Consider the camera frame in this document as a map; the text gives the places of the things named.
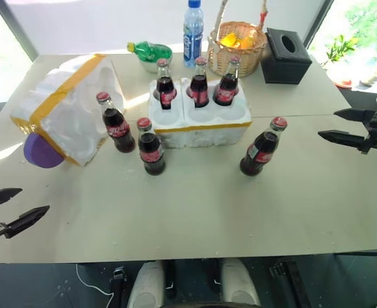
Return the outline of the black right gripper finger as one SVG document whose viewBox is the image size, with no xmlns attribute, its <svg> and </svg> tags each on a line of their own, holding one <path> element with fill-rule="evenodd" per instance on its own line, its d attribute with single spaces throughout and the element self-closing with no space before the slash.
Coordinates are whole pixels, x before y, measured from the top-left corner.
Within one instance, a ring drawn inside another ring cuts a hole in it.
<svg viewBox="0 0 377 308">
<path fill-rule="evenodd" d="M 369 149 L 365 146 L 365 138 L 362 136 L 351 135 L 340 130 L 319 131 L 318 135 L 329 142 L 356 148 L 363 154 L 368 154 L 369 152 Z"/>
<path fill-rule="evenodd" d="M 342 119 L 354 122 L 361 122 L 367 124 L 371 121 L 375 114 L 373 110 L 361 110 L 355 108 L 346 108 L 334 112 L 334 115 L 341 117 Z"/>
</svg>

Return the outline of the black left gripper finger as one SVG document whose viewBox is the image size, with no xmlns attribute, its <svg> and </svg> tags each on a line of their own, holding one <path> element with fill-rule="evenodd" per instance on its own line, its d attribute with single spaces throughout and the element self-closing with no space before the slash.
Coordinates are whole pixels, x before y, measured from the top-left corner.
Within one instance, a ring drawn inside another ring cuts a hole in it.
<svg viewBox="0 0 377 308">
<path fill-rule="evenodd" d="M 3 204 L 22 191 L 21 188 L 0 189 L 0 204 Z"/>
<path fill-rule="evenodd" d="M 33 226 L 39 219 L 41 219 L 49 210 L 49 205 L 36 207 L 34 209 L 21 214 L 16 220 L 6 225 L 4 236 L 10 239 L 27 228 Z"/>
</svg>

